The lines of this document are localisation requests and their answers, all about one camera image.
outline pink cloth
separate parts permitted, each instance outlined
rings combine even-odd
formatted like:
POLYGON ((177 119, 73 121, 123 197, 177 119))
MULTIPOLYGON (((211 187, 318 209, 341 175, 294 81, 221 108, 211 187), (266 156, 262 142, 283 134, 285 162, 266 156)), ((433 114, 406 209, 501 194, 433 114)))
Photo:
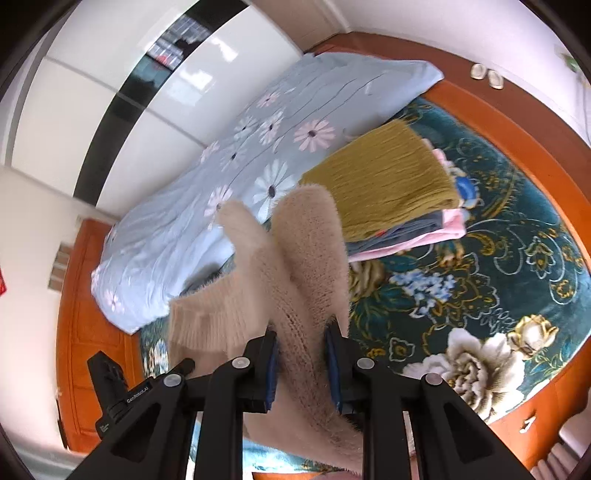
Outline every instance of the pink cloth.
POLYGON ((435 230, 431 233, 419 235, 412 240, 402 242, 401 244, 391 245, 390 247, 377 248, 375 250, 367 250, 349 257, 349 263, 361 262, 364 260, 372 260, 374 258, 386 257, 387 255, 395 254, 401 250, 408 250, 421 245, 436 244, 444 240, 455 240, 466 235, 466 226, 464 225, 464 210, 454 208, 443 211, 443 228, 435 230))

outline gray cloth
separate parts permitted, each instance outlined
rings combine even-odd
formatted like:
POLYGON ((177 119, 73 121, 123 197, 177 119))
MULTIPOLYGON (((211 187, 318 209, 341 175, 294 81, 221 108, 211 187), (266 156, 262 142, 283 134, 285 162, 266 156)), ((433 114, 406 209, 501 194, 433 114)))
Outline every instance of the gray cloth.
POLYGON ((201 159, 115 225, 91 287, 105 317, 134 333, 167 315, 170 300, 232 255, 215 222, 219 203, 241 200, 263 223, 305 172, 442 78, 426 61, 306 54, 201 159))
POLYGON ((360 242, 348 242, 347 253, 349 255, 360 254, 367 250, 377 248, 391 247, 392 245, 408 242, 419 235, 431 233, 440 230, 443 227, 443 212, 438 210, 426 215, 420 216, 400 225, 395 225, 391 229, 379 236, 372 236, 367 240, 360 242))

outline stack of clothes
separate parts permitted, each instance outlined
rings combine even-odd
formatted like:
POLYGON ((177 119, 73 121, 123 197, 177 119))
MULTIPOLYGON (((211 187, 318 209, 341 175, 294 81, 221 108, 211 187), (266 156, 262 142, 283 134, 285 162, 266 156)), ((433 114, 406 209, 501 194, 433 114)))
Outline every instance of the stack of clothes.
POLYGON ((477 198, 443 151, 399 120, 341 148, 300 183, 322 185, 335 199, 349 262, 461 238, 464 208, 477 198))

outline white peony print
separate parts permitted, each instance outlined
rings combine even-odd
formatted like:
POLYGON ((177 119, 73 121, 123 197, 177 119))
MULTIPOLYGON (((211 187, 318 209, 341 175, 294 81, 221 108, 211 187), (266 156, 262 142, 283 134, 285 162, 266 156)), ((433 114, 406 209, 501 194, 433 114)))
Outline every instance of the white peony print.
POLYGON ((433 372, 490 423, 516 407, 524 398, 517 390, 525 377, 521 352, 511 351, 504 333, 482 343, 466 329, 454 328, 445 353, 430 355, 402 370, 407 377, 421 378, 433 372))
POLYGON ((210 157, 210 155, 213 152, 217 151, 219 148, 220 146, 219 143, 217 143, 217 140, 214 143, 209 144, 209 146, 201 153, 201 158, 199 159, 199 162, 203 163, 204 161, 206 161, 210 157))
POLYGON ((525 360, 530 360, 554 343, 559 330, 542 315, 525 316, 507 333, 507 341, 511 350, 520 351, 525 360))
POLYGON ((119 297, 112 290, 106 290, 103 298, 105 299, 105 303, 111 309, 112 312, 115 312, 115 313, 125 312, 123 305, 119 301, 119 297))

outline olive green knit sweater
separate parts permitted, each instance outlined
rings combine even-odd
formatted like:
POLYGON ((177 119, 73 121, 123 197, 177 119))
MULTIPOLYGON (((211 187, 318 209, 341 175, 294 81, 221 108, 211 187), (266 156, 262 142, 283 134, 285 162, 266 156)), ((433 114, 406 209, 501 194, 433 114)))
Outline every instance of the olive green knit sweater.
POLYGON ((459 204, 443 167, 400 120, 336 151, 306 172, 300 183, 323 185, 331 193, 347 242, 459 204))

